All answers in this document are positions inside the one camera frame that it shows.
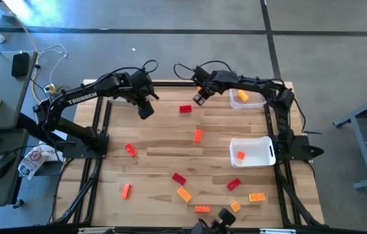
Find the gray floor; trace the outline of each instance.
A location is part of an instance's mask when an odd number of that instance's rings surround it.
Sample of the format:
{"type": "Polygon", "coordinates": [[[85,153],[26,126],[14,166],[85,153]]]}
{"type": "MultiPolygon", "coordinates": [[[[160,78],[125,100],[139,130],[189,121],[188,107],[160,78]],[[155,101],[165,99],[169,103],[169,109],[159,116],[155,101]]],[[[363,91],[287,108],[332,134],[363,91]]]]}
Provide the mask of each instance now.
{"type": "MultiPolygon", "coordinates": [[[[367,31],[367,1],[267,0],[274,30],[367,31]]],[[[29,26],[111,29],[264,29],[258,0],[124,0],[124,1],[11,1],[11,8],[29,26]]],[[[14,25],[0,17],[0,26],[14,25]]],[[[3,33],[3,51],[31,50],[23,33],[3,33]]],[[[210,59],[228,62],[238,73],[271,77],[266,36],[187,34],[32,34],[39,48],[63,44],[70,52],[54,71],[57,86],[77,86],[121,66],[160,62],[154,79],[176,79],[172,65],[195,66],[210,59]]],[[[307,117],[309,131],[322,132],[310,141],[325,150],[314,160],[316,182],[326,224],[367,230],[367,189],[355,191],[353,182],[367,179],[367,171],[353,130],[335,129],[334,120],[367,101],[367,37],[275,36],[282,78],[293,81],[307,117]]],[[[41,60],[41,85],[58,55],[41,60]]],[[[28,92],[23,113],[34,104],[28,92]]],[[[73,118],[73,110],[64,116],[73,118]]],[[[20,197],[26,206],[0,207],[0,228],[44,224],[55,189],[54,177],[24,181],[20,197]]]]}

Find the computer mouse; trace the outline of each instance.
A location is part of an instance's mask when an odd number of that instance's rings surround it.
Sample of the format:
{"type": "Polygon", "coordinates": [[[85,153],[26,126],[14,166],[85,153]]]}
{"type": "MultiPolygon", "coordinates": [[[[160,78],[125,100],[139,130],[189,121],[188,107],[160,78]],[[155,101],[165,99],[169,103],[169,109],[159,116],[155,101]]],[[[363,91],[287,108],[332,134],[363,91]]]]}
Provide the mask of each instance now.
{"type": "Polygon", "coordinates": [[[7,173],[15,159],[16,154],[13,151],[2,152],[0,155],[0,179],[7,173]]]}

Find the wooden table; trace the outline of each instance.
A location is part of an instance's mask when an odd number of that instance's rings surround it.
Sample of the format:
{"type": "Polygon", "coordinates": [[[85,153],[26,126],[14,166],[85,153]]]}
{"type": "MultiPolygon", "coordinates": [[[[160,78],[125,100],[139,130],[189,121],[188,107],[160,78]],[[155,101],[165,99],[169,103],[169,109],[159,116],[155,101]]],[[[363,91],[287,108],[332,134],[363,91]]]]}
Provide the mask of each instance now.
{"type": "MultiPolygon", "coordinates": [[[[191,227],[197,218],[210,222],[222,207],[234,213],[233,227],[282,227],[273,167],[236,169],[231,166],[229,143],[232,138],[266,136],[264,109],[232,109],[228,93],[216,94],[198,107],[192,97],[194,87],[156,87],[158,101],[151,104],[154,115],[141,120],[135,107],[113,104],[108,133],[110,144],[103,161],[95,201],[93,226],[176,226],[191,227]],[[180,105],[192,105],[192,112],[180,114],[180,105]],[[195,129],[202,129],[202,141],[194,144],[195,129]],[[137,156],[130,157],[124,145],[131,143],[137,156]],[[171,176],[187,178],[184,188],[192,195],[186,203],[177,193],[180,184],[171,176]],[[226,184],[235,178],[241,185],[229,192],[226,184]],[[128,200],[121,199],[124,184],[132,185],[128,200]],[[265,201],[250,203],[248,194],[264,192],[265,201]],[[196,205],[209,205],[210,214],[194,212],[196,205]]],[[[91,126],[96,99],[77,106],[74,122],[91,126]]],[[[101,128],[103,109],[99,128],[101,128]]],[[[298,135],[301,120],[292,107],[291,126],[298,135]]],[[[74,160],[58,189],[56,215],[59,217],[78,193],[84,160],[74,160]]],[[[309,165],[292,161],[296,192],[310,213],[323,223],[322,211],[309,165]]],[[[289,218],[293,221],[286,195],[289,218]]]]}

